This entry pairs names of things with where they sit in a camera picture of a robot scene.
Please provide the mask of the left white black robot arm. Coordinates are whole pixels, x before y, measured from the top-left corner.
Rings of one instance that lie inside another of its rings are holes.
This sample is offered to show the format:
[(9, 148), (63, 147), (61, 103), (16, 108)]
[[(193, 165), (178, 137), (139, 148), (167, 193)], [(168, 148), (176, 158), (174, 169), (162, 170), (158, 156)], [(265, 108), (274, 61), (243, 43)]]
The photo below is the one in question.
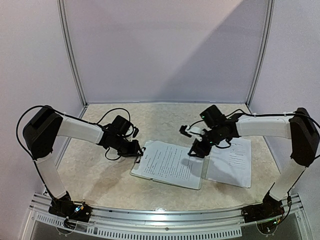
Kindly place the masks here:
[(53, 161), (57, 137), (86, 141), (106, 151), (114, 149), (119, 157), (124, 158), (139, 158), (144, 154), (135, 139), (138, 128), (120, 115), (111, 123), (101, 125), (59, 112), (49, 105), (39, 105), (37, 108), (38, 112), (23, 128), (22, 136), (49, 196), (57, 200), (55, 209), (63, 217), (70, 217), (75, 210), (74, 205), (63, 198), (68, 193)]

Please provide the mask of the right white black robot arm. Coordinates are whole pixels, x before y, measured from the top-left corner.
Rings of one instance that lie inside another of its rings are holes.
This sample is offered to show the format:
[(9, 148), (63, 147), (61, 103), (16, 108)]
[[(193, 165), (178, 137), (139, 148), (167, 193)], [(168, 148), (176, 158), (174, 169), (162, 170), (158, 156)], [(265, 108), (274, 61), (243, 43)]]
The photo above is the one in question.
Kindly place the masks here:
[(296, 185), (302, 174), (319, 158), (320, 125), (308, 111), (254, 114), (236, 109), (224, 114), (217, 105), (200, 113), (200, 119), (180, 127), (180, 133), (193, 137), (189, 156), (203, 159), (213, 148), (228, 149), (232, 140), (244, 137), (275, 138), (287, 141), (291, 152), (286, 167), (265, 194), (258, 213), (269, 218)]

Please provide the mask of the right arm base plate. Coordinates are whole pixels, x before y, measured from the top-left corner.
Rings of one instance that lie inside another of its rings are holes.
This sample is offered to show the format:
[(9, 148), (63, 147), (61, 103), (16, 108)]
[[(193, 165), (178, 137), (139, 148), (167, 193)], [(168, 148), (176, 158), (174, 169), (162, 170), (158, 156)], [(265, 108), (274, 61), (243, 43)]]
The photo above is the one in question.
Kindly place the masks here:
[(243, 207), (241, 215), (245, 223), (268, 220), (272, 225), (278, 225), (288, 217), (291, 207), (292, 205), (289, 204), (288, 210), (285, 211), (282, 203), (260, 203)]

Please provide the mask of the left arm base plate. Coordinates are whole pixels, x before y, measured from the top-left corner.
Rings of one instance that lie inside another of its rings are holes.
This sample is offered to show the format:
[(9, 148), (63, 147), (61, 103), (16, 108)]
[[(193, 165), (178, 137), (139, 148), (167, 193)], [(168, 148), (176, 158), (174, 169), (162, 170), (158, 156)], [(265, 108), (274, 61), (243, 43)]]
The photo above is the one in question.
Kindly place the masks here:
[(88, 223), (92, 210), (93, 208), (84, 201), (75, 202), (71, 200), (53, 199), (48, 212), (58, 217)]

